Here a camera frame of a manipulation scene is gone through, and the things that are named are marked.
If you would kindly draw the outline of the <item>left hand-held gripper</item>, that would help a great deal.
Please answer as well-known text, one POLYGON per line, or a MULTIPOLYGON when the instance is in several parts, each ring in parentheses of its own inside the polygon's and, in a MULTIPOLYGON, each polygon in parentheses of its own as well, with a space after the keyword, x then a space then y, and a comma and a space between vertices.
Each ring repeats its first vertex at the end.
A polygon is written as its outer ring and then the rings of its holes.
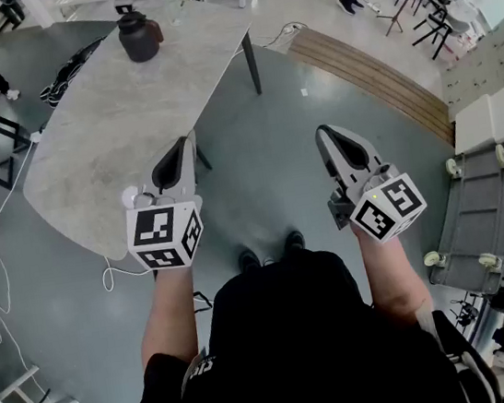
POLYGON ((157 194, 133 185, 123 191, 127 250, 145 269, 192 265, 205 227, 196 192, 196 150, 195 132, 178 138, 151 173, 157 194))

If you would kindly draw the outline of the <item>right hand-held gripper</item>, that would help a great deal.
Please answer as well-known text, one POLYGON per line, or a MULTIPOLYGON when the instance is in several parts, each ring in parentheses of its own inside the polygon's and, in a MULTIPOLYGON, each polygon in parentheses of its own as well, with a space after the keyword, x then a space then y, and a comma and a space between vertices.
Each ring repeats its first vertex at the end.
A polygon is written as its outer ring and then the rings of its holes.
POLYGON ((378 243, 386 243, 426 209, 428 204, 411 177, 394 164, 381 165, 380 155, 362 136, 335 125, 320 125, 316 131, 325 170, 340 188, 328 201, 339 230, 356 226, 378 243), (350 189, 341 190, 363 181, 354 200, 350 189))

